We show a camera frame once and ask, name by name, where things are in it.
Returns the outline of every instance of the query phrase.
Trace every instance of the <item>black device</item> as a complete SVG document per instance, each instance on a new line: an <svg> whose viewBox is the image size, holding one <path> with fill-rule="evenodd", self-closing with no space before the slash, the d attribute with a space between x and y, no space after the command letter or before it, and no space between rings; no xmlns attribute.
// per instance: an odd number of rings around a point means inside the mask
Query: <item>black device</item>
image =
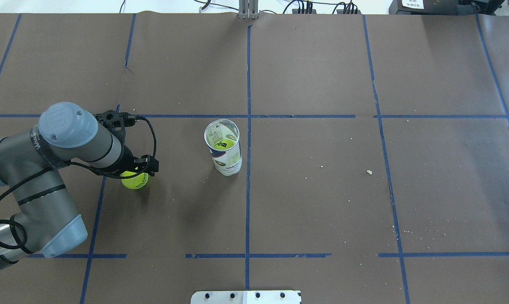
<svg viewBox="0 0 509 304"><path fill-rule="evenodd" d="M494 15L504 0L393 0L390 15Z"/></svg>
<svg viewBox="0 0 509 304"><path fill-rule="evenodd" d="M292 9L292 13L293 14L316 14L317 10L310 9L310 10L307 11L307 9L301 10L301 8L293 8Z"/></svg>

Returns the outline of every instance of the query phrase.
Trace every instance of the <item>white label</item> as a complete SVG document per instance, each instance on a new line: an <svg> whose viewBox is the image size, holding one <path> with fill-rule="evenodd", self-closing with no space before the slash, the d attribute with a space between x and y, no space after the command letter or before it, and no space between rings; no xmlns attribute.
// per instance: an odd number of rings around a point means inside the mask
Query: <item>white label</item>
<svg viewBox="0 0 509 304"><path fill-rule="evenodd" d="M403 0L403 6L408 8L417 8L419 10L423 8L423 0Z"/></svg>

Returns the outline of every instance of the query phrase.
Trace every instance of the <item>metal plate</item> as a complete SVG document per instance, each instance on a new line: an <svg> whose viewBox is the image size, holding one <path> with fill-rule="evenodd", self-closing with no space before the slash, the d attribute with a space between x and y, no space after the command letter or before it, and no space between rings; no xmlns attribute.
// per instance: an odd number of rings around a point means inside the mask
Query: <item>metal plate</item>
<svg viewBox="0 0 509 304"><path fill-rule="evenodd" d="M251 290L195 292L191 304L301 304L301 292L295 290Z"/></svg>

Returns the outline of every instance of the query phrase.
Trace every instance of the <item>black cable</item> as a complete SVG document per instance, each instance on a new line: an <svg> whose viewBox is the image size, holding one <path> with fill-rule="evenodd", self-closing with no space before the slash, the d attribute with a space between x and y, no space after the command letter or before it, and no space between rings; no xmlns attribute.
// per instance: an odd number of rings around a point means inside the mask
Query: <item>black cable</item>
<svg viewBox="0 0 509 304"><path fill-rule="evenodd" d="M334 9L333 9L333 11L331 12L331 13L332 13L332 15L333 15L333 14L335 14L335 11L337 10L337 8L339 7L339 5L341 5L341 4L343 4L343 5L345 6L345 7L343 8L343 10L347 9L347 4L346 4L346 3L344 3L344 2L339 2L339 3L337 3L337 5L335 5L335 8L334 8Z"/></svg>
<svg viewBox="0 0 509 304"><path fill-rule="evenodd" d="M311 1L312 3L316 3L316 4L326 4L326 5L337 5L338 3L326 3L326 2L315 2L315 1Z"/></svg>
<svg viewBox="0 0 509 304"><path fill-rule="evenodd" d="M146 123L148 123L148 127L150 127L150 131L152 131L152 136L153 136L153 139L154 139L154 150L153 150L153 158L155 158L155 155L157 154L157 137L155 136L155 131L153 129L153 126L152 126L152 123L150 123L150 121L144 117L144 116L136 116L136 119L139 119L139 120L143 120L145 121ZM111 175L111 174L108 174L104 171L101 171L97 168L94 168L94 167L91 167L91 166L88 166L86 164L82 164L82 163L78 163L78 162L73 162L73 161L67 161L65 162L67 165L74 165L74 166L79 166L79 167L83 167L84 169L87 169L93 173L95 173L96 175L102 175L104 177L110 177L110 179L131 179L133 177L137 177L138 175L141 175L142 173L144 173L144 171L146 169L148 169L150 167L150 163L148 163L143 169L141 169L138 173L134 174L134 175L129 175L129 176L116 176L116 175Z"/></svg>
<svg viewBox="0 0 509 304"><path fill-rule="evenodd" d="M5 191L2 195L0 195L0 202L7 195L11 194L11 192L13 192L14 190L17 190L21 185L27 183L28 181L31 181L32 179L36 179L37 177L39 177L39 176L43 175L44 173L51 171L51 170L52 170L52 168L46 168L42 171L39 171L38 173L35 173L34 175L31 175L30 177L27 177L23 181L17 183L12 188L10 188L9 190ZM25 244L27 243L27 232L25 231L24 227L20 223L18 223L17 221L13 221L13 220L0 220L0 224L15 226L18 229L20 229L20 231L22 232L22 240L21 240L20 244L13 246L13 245L5 244L2 241L0 241L0 247L6 248L8 250L17 250L17 249L20 249L21 247L25 246Z"/></svg>
<svg viewBox="0 0 509 304"><path fill-rule="evenodd" d="M208 0L208 2L206 2L206 4L204 4L204 6L202 6L202 7L200 8L200 11L203 11L203 10L205 10L208 6L210 6L210 3L211 3L211 0Z"/></svg>
<svg viewBox="0 0 509 304"><path fill-rule="evenodd" d="M285 7L285 9L284 9L284 11L283 11L283 14L284 14L285 12L287 12L287 9L289 8L289 6L290 6L290 5L292 5L294 2L300 2L300 3L301 3L301 5L303 5L303 1L301 1L301 0L292 0L291 2L289 2L289 4L287 5L287 7Z"/></svg>
<svg viewBox="0 0 509 304"><path fill-rule="evenodd" d="M207 3L207 2L204 2L204 1L200 1L200 0L193 0L193 1L198 2L198 3L204 3L204 4L206 4L206 3ZM218 4L218 3L210 3L210 5L221 6L222 8L230 8L230 9L232 9L232 10L237 10L237 11L239 11L239 9L237 9L237 8L233 8L233 7L231 7L231 6L222 5L222 4Z"/></svg>
<svg viewBox="0 0 509 304"><path fill-rule="evenodd" d="M127 0L123 0L123 3L121 4L121 6L119 7L119 13L121 14L121 9L123 8L123 5L125 5L125 1Z"/></svg>

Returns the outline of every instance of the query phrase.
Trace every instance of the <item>metal bracket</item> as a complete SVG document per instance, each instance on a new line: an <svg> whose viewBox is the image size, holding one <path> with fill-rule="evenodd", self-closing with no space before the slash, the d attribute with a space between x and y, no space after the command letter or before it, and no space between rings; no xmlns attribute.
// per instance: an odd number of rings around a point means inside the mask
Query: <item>metal bracket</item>
<svg viewBox="0 0 509 304"><path fill-rule="evenodd" d="M258 0L239 0L239 19L258 19Z"/></svg>
<svg viewBox="0 0 509 304"><path fill-rule="evenodd" d="M249 290L228 292L195 292L191 304L301 304L296 290Z"/></svg>

